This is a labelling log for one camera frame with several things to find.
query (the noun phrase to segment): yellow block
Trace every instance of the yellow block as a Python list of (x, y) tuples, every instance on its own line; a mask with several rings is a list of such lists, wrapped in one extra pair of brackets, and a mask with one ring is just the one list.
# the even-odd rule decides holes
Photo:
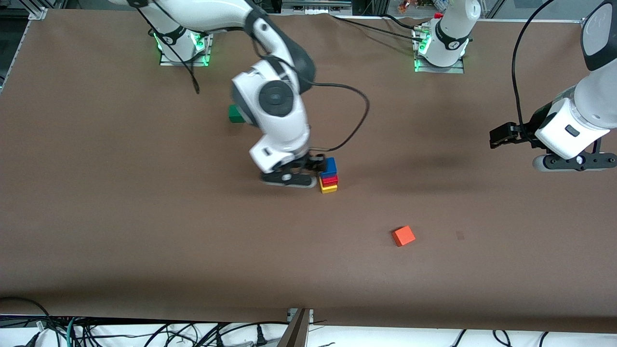
[(319, 179), (319, 187), (321, 188), (321, 192), (323, 194), (334, 193), (336, 191), (336, 189), (339, 188), (338, 185), (324, 187), (323, 186), (323, 182), (321, 181), (321, 178)]

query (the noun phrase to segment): wooden block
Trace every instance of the wooden block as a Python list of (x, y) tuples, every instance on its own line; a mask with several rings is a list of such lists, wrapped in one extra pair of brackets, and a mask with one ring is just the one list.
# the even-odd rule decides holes
[(323, 186), (323, 182), (321, 181), (321, 178), (319, 179), (319, 187), (321, 188), (321, 192), (323, 194), (334, 193), (339, 188), (339, 186), (337, 185)]
[(244, 118), (242, 118), (242, 115), (240, 114), (240, 111), (238, 111), (238, 108), (236, 108), (236, 105), (230, 105), (227, 115), (232, 123), (244, 123)]
[(326, 158), (326, 170), (319, 174), (321, 178), (330, 178), (336, 176), (336, 162), (334, 157)]
[(416, 236), (413, 234), (412, 229), (409, 225), (406, 225), (392, 233), (392, 237), (394, 238), (394, 242), (398, 247), (405, 246), (409, 242), (416, 239)]
[(328, 177), (328, 178), (320, 178), (321, 183), (324, 187), (326, 186), (333, 186), (333, 185), (338, 185), (339, 184), (339, 176), (338, 175), (334, 175), (332, 177)]

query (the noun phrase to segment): green block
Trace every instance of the green block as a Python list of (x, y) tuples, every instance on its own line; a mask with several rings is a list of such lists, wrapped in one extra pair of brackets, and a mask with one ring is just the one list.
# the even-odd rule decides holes
[(230, 118), (230, 122), (232, 122), (232, 123), (244, 123), (244, 118), (242, 118), (242, 115), (238, 111), (238, 108), (236, 108), (236, 105), (230, 105), (230, 109), (229, 109), (228, 115), (229, 115), (229, 118)]

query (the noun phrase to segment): table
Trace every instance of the table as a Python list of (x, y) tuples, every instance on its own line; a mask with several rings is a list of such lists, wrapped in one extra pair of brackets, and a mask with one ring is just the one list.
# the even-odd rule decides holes
[[(215, 37), (196, 95), (185, 70), (157, 65), (134, 12), (33, 22), (0, 97), (0, 295), (65, 316), (253, 321), (303, 306), (337, 325), (617, 331), (617, 170), (540, 173), (539, 151), (489, 149), (515, 120), (522, 23), (479, 22), (465, 74), (436, 75), (413, 71), (405, 39), (328, 15), (274, 21), (318, 82), (371, 99), (333, 154), (336, 193), (259, 182), (261, 134), (226, 116), (231, 78), (258, 60), (244, 34)], [(526, 117), (586, 75), (579, 32), (530, 26)], [(348, 91), (303, 97), (315, 146), (362, 114)], [(403, 225), (417, 239), (397, 248)]]

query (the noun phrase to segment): red object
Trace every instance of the red object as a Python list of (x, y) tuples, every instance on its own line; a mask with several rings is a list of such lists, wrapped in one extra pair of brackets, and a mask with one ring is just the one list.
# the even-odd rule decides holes
[(395, 232), (392, 233), (392, 237), (394, 238), (394, 242), (398, 247), (405, 246), (409, 242), (416, 239), (416, 236), (413, 234), (412, 229), (409, 225), (406, 225)]
[(333, 186), (339, 183), (339, 176), (338, 175), (334, 175), (332, 177), (328, 177), (328, 178), (322, 178), (321, 179), (321, 184), (323, 186)]

